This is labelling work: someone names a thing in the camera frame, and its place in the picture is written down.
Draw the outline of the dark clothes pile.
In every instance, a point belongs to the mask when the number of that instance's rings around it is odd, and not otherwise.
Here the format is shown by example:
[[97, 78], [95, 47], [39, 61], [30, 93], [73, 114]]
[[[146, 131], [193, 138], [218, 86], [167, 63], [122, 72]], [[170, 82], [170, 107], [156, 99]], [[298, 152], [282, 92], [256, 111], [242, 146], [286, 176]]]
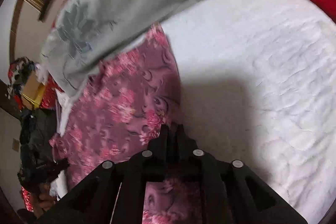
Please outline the dark clothes pile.
[[24, 109], [21, 112], [20, 158], [18, 179], [28, 192], [39, 195], [41, 184], [51, 183], [70, 164], [68, 159], [55, 160], [50, 140], [56, 133], [56, 111]]

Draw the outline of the cardboard box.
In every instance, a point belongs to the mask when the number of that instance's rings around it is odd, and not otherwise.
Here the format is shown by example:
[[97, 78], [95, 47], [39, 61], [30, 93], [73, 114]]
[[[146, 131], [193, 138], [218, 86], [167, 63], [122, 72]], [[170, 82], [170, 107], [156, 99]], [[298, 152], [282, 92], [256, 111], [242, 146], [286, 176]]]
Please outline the cardboard box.
[[32, 72], [21, 93], [23, 105], [30, 110], [38, 109], [43, 99], [45, 89], [46, 86], [40, 83], [36, 74]]

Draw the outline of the purple floral fleece garment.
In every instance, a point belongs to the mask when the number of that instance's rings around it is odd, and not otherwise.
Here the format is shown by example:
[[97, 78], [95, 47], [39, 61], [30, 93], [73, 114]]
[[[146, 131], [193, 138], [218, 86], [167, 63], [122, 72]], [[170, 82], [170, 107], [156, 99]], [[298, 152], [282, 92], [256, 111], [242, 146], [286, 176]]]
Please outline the purple floral fleece garment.
[[129, 160], [181, 120], [181, 86], [171, 46], [160, 25], [134, 49], [103, 61], [71, 107], [61, 134], [50, 140], [56, 160], [67, 159], [68, 189], [99, 164]]

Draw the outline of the white quilted bedspread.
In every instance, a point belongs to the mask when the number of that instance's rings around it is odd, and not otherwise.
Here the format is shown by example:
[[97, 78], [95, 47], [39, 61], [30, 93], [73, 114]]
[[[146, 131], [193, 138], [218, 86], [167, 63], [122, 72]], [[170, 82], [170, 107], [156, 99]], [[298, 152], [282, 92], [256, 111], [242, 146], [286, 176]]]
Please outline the white quilted bedspread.
[[335, 200], [335, 23], [309, 0], [204, 0], [162, 27], [187, 134], [318, 223]]

